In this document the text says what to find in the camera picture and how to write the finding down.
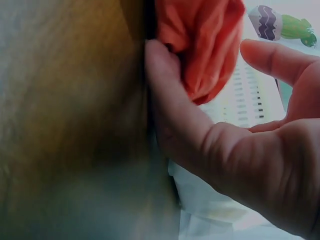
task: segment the white surface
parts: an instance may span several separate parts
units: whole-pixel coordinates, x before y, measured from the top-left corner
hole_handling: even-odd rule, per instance
[[[247,16],[243,38],[258,38]],[[200,108],[215,123],[228,122],[241,127],[285,116],[275,80],[248,66],[240,54],[227,86],[212,102]],[[168,170],[175,180],[183,208],[180,240],[240,240],[249,236],[250,239],[294,239],[175,163],[170,162]]]
[[[234,231],[230,224],[181,211],[179,240],[302,240],[271,224]]]

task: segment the orange fabric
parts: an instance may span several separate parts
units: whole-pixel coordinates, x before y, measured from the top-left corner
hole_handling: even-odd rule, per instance
[[[155,7],[157,37],[180,56],[187,93],[198,105],[211,101],[236,66],[242,0],[155,0]]]

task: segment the hand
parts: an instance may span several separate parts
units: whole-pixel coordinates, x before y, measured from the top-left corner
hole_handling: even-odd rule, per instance
[[[145,67],[158,144],[179,165],[276,226],[319,238],[320,58],[253,40],[240,49],[251,66],[293,86],[286,118],[250,129],[214,124],[189,100],[179,59],[151,40]]]

